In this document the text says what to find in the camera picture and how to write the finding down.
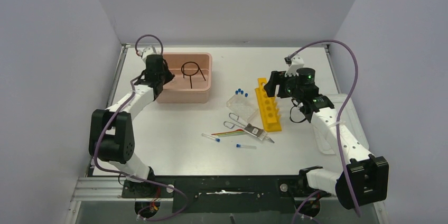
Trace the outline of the black wire ring stand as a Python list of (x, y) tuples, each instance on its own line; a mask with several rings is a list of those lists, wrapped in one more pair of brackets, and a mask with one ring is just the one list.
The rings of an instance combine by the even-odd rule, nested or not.
[(198, 73), (202, 77), (203, 81), (206, 81), (205, 75), (197, 62), (187, 61), (181, 65), (180, 70), (182, 73), (182, 78), (188, 78), (191, 89), (193, 89), (193, 76), (196, 76)]

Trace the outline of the metal scissors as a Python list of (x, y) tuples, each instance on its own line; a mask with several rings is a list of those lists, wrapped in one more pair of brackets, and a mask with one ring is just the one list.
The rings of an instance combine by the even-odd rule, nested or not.
[[(245, 120), (241, 119), (240, 116), (236, 115), (235, 113), (229, 113), (228, 116), (229, 116), (229, 120), (223, 122), (223, 125), (226, 128), (233, 129), (234, 127), (238, 127), (238, 128), (243, 130), (243, 126), (246, 126), (247, 124), (250, 124), (249, 122), (246, 122)], [(275, 143), (268, 136), (268, 133), (265, 130), (263, 130), (263, 131), (264, 131), (263, 138), (257, 138), (257, 137), (254, 137), (254, 136), (250, 135), (250, 134), (249, 135), (254, 137), (254, 138), (256, 138), (256, 139), (258, 139), (258, 140), (260, 140), (260, 141), (267, 141), (267, 142), (270, 142), (270, 143)]]

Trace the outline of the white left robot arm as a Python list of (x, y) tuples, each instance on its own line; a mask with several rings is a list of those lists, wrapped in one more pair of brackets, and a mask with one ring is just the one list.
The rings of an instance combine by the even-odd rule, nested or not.
[(115, 167), (113, 173), (137, 183), (147, 181), (153, 170), (135, 153), (133, 119), (174, 79), (161, 54), (150, 54), (143, 61), (145, 69), (130, 81), (131, 91), (114, 105), (92, 113), (89, 137), (89, 154), (97, 169), (107, 171), (99, 162), (108, 162)]

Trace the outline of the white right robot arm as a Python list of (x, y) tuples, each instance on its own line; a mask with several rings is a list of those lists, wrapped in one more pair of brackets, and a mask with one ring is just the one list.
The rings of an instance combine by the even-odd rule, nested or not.
[(315, 70), (299, 68), (295, 75), (272, 71), (264, 89), (268, 97), (291, 98), (300, 112), (340, 158), (343, 171), (335, 173), (321, 166), (299, 171), (299, 193), (305, 196), (321, 190), (336, 196), (346, 209), (383, 201), (387, 197), (389, 164), (366, 149), (341, 121), (339, 110), (315, 84)]

